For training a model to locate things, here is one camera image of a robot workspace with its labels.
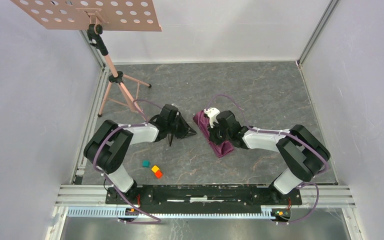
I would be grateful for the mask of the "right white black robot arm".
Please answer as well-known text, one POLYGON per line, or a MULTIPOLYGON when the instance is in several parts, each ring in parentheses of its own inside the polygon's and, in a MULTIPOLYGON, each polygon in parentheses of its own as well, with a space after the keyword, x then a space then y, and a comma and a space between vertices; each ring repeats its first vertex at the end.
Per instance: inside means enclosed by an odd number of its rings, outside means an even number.
POLYGON ((204 115, 209 120, 209 140, 214 144, 230 142, 236 148, 262 149, 281 155, 287 168, 269 186, 278 195, 289 194, 329 168, 331 154, 303 125, 284 130, 241 125, 230 110, 219 111, 214 107, 204 110, 204 115))

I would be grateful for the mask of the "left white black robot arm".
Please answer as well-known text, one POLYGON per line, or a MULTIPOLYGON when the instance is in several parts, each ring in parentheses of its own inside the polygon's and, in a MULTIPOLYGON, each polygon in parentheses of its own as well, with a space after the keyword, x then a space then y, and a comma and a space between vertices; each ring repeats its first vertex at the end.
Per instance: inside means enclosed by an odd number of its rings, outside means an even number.
POLYGON ((179 109, 166 104, 148 122, 118 124, 105 120, 86 144, 83 156, 115 189, 125 194, 137 185, 123 166, 131 145, 156 143, 167 137, 171 143, 173 138, 185 139, 196 134, 179 109))

